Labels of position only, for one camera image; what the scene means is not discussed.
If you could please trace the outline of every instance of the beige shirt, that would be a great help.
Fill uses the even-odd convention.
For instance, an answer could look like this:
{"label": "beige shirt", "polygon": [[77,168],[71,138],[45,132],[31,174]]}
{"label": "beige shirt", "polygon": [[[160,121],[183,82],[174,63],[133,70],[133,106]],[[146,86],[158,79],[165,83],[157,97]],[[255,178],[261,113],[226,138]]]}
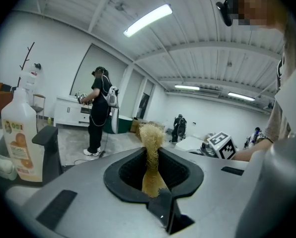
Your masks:
{"label": "beige shirt", "polygon": [[[281,89],[282,85],[296,69],[296,22],[291,16],[289,16],[286,25],[284,42],[284,60],[282,60],[277,67],[277,91]],[[282,114],[282,109],[277,101],[275,101],[274,108],[264,134],[272,142],[275,142],[279,139],[287,138],[290,131],[291,129],[286,117]]]}

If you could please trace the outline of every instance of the bottle label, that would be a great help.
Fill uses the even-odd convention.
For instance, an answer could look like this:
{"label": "bottle label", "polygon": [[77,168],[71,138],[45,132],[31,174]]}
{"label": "bottle label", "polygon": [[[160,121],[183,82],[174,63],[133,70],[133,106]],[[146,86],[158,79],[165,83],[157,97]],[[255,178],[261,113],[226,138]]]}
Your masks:
{"label": "bottle label", "polygon": [[27,176],[35,176],[36,173],[28,152],[23,124],[4,119],[2,120],[2,127],[5,132],[4,137],[9,154],[17,172]]}

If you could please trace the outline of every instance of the plastic bottle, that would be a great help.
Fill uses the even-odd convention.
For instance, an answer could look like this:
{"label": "plastic bottle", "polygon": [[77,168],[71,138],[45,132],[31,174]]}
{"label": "plastic bottle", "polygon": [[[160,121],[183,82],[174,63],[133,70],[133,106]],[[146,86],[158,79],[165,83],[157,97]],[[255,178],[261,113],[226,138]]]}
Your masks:
{"label": "plastic bottle", "polygon": [[13,100],[1,111],[4,140],[21,179],[42,181],[44,149],[32,143],[37,134],[36,113],[26,100],[26,91],[17,88]]}

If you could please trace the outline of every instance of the sleeve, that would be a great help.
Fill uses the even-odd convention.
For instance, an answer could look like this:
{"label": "sleeve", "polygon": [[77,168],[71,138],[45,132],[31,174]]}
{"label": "sleeve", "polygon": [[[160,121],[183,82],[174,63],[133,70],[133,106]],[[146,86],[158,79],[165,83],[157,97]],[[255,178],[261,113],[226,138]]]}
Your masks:
{"label": "sleeve", "polygon": [[267,127],[264,131],[264,135],[270,139],[273,143],[278,140],[282,121],[282,110],[277,101],[274,103],[274,108],[269,117]]}
{"label": "sleeve", "polygon": [[94,80],[94,83],[93,83],[93,85],[92,85],[92,89],[94,90],[94,89],[99,89],[99,90],[101,90],[102,89],[102,80],[100,79],[100,78],[96,78],[95,80]]}

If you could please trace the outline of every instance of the white backpack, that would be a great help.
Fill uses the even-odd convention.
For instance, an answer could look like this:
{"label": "white backpack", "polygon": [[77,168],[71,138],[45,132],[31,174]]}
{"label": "white backpack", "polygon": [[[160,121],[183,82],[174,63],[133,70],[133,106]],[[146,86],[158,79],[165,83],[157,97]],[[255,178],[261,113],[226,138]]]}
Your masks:
{"label": "white backpack", "polygon": [[107,96],[105,96],[102,92],[101,94],[103,95],[103,97],[105,98],[105,100],[107,101],[108,106],[112,107],[112,108],[119,108],[118,107],[118,88],[116,86],[111,86],[108,90],[108,92],[105,91],[104,89],[104,80],[103,77],[106,77],[105,75],[102,75],[102,85],[103,85],[103,91],[105,93],[107,93]]}

